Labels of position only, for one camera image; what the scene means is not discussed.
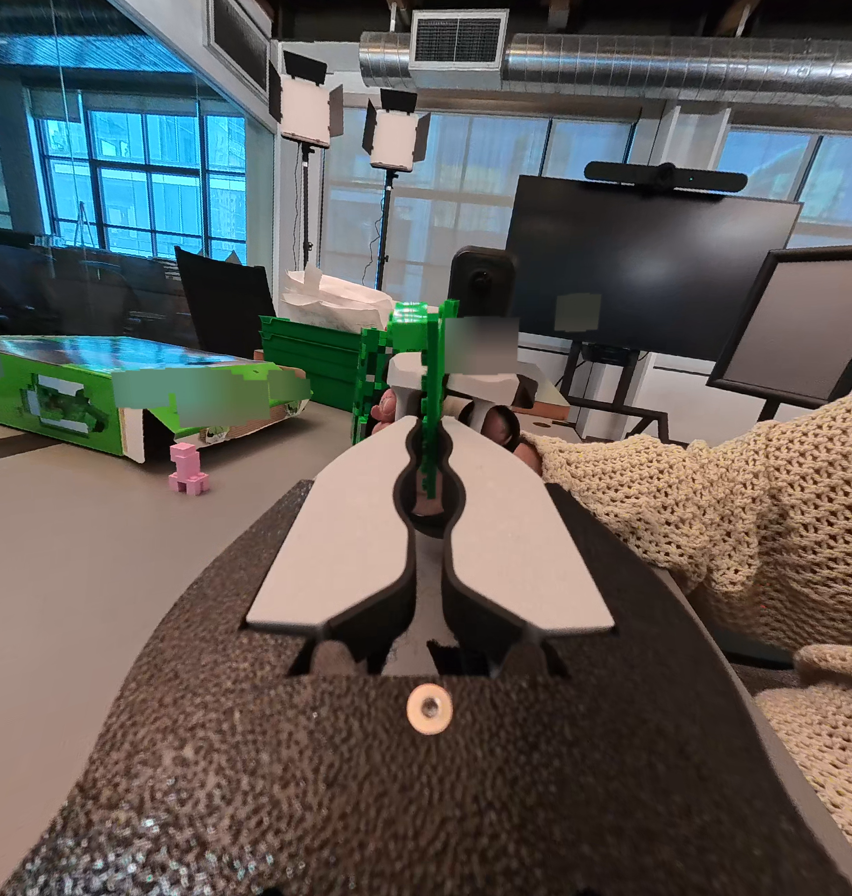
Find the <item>black television stand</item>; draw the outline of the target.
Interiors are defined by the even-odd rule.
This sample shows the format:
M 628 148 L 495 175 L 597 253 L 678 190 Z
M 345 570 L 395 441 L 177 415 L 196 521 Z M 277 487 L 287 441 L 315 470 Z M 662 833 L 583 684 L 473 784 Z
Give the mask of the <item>black television stand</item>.
M 654 431 L 669 442 L 668 414 L 639 397 L 655 360 L 652 352 L 572 341 L 556 386 L 573 407 L 569 419 L 578 434 L 616 441 Z

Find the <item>black framed monitor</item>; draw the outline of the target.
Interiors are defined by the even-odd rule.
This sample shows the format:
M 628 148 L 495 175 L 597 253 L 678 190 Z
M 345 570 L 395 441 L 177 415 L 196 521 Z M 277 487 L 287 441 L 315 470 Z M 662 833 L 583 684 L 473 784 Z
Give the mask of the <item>black framed monitor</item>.
M 852 245 L 768 253 L 706 385 L 817 409 L 852 392 Z

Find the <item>white air vent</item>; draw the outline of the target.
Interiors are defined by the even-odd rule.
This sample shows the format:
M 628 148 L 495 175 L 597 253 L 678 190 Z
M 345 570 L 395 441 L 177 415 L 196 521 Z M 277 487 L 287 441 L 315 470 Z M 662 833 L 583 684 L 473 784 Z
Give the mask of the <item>white air vent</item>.
M 416 11 L 409 38 L 411 71 L 499 73 L 508 9 Z

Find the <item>studio light on stand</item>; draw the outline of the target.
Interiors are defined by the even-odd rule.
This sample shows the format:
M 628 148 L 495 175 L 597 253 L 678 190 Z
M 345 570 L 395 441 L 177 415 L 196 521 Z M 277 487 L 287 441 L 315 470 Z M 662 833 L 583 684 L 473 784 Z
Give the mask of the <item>studio light on stand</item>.
M 331 140 L 343 134 L 343 87 L 325 86 L 328 64 L 287 49 L 271 50 L 268 62 L 268 109 L 284 140 L 298 148 L 298 209 L 300 212 L 300 267 L 310 261 L 310 160 L 327 151 Z
M 387 264 L 387 228 L 393 185 L 427 154 L 431 113 L 417 113 L 418 94 L 381 88 L 379 105 L 367 102 L 362 148 L 372 168 L 385 173 L 375 269 L 375 289 L 382 290 Z

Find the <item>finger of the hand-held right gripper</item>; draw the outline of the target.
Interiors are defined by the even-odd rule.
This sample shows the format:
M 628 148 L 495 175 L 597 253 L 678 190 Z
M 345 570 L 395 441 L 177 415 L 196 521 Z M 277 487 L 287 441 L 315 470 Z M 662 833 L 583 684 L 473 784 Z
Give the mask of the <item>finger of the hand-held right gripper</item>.
M 447 392 L 460 393 L 473 403 L 470 422 L 472 430 L 482 430 L 487 413 L 499 406 L 508 406 L 520 386 L 516 373 L 496 375 L 466 375 L 453 373 L 447 376 Z
M 392 355 L 387 374 L 389 391 L 394 397 L 393 422 L 405 417 L 417 418 L 425 396 L 424 385 L 428 369 L 422 362 L 421 352 L 396 352 Z

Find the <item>person's right hand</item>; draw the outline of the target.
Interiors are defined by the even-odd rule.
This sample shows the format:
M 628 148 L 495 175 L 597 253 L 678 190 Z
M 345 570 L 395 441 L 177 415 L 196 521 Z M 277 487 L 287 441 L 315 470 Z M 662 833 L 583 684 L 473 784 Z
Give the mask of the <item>person's right hand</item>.
M 538 476 L 543 476 L 542 456 L 531 442 L 521 437 L 519 418 L 506 406 L 487 411 L 481 433 L 522 461 Z

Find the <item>large paned window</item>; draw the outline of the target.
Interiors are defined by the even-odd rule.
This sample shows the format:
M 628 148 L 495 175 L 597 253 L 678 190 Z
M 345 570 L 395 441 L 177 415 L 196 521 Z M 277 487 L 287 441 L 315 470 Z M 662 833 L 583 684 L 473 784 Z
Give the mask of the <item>large paned window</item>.
M 188 115 L 93 109 L 30 127 L 44 222 L 58 245 L 247 261 L 243 118 L 196 103 Z

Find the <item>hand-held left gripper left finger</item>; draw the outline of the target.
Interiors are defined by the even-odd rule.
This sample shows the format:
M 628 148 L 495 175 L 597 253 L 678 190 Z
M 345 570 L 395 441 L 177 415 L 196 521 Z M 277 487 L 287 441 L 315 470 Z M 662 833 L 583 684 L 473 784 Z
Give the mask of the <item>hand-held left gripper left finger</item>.
M 340 644 L 381 674 L 407 639 L 417 605 L 419 421 L 401 421 L 320 471 L 246 613 L 246 627 L 298 637 L 290 676 L 312 671 L 317 648 Z

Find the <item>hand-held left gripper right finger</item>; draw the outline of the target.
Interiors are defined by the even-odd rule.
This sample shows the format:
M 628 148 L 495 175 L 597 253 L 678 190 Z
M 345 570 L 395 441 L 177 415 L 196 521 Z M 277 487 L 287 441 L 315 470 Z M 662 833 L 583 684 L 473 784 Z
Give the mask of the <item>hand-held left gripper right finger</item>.
M 461 422 L 442 422 L 441 600 L 461 671 L 572 678 L 555 640 L 614 619 L 540 474 Z

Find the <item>green lego box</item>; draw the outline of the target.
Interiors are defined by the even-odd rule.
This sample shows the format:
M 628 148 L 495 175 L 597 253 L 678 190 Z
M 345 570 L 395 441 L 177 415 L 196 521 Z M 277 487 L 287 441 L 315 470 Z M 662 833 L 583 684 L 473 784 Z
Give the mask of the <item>green lego box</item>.
M 0 425 L 138 463 L 297 417 L 304 371 L 127 336 L 0 335 Z

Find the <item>green lego plate assembly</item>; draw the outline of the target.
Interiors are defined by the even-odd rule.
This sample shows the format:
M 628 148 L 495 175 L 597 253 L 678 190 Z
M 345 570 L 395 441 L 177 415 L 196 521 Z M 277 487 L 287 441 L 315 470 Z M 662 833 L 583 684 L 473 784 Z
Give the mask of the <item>green lego plate assembly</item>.
M 457 303 L 446 300 L 437 311 L 423 302 L 397 303 L 386 330 L 361 331 L 357 381 L 352 407 L 352 444 L 366 438 L 371 411 L 388 390 L 389 362 L 396 352 L 421 352 L 428 373 L 421 402 L 420 474 L 428 498 L 437 492 L 438 423 L 444 401 L 445 325 L 457 314 Z

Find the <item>silver ventilation duct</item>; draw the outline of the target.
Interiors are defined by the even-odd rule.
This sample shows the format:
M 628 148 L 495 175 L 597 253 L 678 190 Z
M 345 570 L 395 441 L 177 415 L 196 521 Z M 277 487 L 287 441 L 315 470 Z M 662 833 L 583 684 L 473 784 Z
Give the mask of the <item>silver ventilation duct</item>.
M 478 90 L 852 111 L 852 40 L 517 33 Z

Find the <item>black video conference bar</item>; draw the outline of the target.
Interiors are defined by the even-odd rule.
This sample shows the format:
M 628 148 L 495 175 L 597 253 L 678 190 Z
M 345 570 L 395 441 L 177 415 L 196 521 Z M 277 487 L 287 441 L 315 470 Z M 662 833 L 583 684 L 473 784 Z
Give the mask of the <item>black video conference bar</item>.
M 671 162 L 638 165 L 592 161 L 585 166 L 584 178 L 604 185 L 607 192 L 622 195 L 713 201 L 739 194 L 748 184 L 744 173 L 679 168 Z

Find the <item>pink lego pig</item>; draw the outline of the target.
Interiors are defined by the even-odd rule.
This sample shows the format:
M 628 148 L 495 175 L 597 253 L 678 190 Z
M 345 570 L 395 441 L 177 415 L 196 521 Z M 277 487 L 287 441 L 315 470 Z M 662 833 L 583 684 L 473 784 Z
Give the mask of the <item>pink lego pig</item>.
M 175 465 L 175 472 L 168 478 L 172 492 L 198 497 L 209 490 L 210 478 L 201 470 L 200 455 L 194 444 L 174 443 L 169 448 L 169 455 Z

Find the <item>person's right forearm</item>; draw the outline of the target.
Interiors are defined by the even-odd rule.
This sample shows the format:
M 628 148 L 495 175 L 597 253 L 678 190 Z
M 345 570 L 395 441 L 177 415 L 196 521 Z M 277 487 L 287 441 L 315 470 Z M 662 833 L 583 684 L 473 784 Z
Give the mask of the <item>person's right forearm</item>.
M 524 434 L 515 455 L 728 630 L 852 647 L 852 393 L 718 446 Z

